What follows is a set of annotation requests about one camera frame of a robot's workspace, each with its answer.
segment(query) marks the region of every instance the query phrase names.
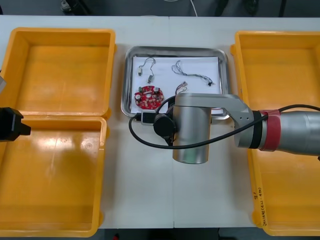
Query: circuit board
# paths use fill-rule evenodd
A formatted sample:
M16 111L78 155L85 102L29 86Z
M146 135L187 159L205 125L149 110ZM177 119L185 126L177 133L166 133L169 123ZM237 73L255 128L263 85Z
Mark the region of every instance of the circuit board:
M162 91L156 86L139 87L139 91L134 94L135 104L144 110L157 109L164 98Z

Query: yellow storage bin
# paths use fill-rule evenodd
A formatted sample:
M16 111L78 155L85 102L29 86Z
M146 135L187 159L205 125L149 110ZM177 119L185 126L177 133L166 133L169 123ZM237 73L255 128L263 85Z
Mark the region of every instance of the yellow storage bin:
M238 94L253 110L320 106L319 32L240 31L231 53ZM250 149L248 163L254 223L269 235L320 236L317 158Z
M14 29L0 107L23 115L108 118L115 48L110 29Z
M30 136L0 143L0 236L90 237L102 216L105 119L25 116Z

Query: table surface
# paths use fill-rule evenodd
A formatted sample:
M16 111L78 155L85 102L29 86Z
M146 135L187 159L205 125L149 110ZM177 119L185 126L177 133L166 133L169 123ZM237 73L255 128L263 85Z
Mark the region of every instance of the table surface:
M189 165L171 150L137 142L120 109L126 51L132 46L200 47L223 50L230 81L236 76L230 45L239 30L320 31L320 18L0 16L0 64L11 31L17 27L108 28L116 33L108 120L110 137L104 169L101 228L252 227L253 201L245 149L233 138L210 146L209 161ZM152 127L134 124L145 140L164 144ZM211 137L233 129L231 120L211 127Z

